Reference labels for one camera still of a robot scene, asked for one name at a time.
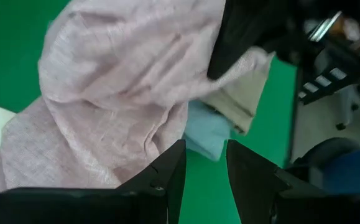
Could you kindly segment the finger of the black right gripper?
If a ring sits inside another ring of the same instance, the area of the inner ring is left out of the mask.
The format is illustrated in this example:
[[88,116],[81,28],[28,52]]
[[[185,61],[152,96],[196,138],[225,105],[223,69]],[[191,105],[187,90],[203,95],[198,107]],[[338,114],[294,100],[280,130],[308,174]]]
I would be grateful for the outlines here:
[[250,47],[273,51],[287,36],[288,0],[226,0],[207,76],[217,80]]

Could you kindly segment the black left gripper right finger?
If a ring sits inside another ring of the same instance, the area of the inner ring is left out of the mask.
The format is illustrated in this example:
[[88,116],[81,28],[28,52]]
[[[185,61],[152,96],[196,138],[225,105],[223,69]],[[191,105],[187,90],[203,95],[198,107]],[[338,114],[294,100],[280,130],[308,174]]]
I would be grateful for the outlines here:
[[321,189],[235,140],[226,150],[229,183],[242,223],[324,223]]

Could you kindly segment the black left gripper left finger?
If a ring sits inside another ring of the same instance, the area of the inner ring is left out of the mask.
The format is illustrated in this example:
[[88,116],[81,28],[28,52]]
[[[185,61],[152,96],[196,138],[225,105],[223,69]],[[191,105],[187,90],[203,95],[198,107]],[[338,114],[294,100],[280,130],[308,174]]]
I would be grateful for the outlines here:
[[116,223],[179,223],[187,164],[185,150],[185,141],[176,141],[117,188],[123,192],[124,201],[116,207]]

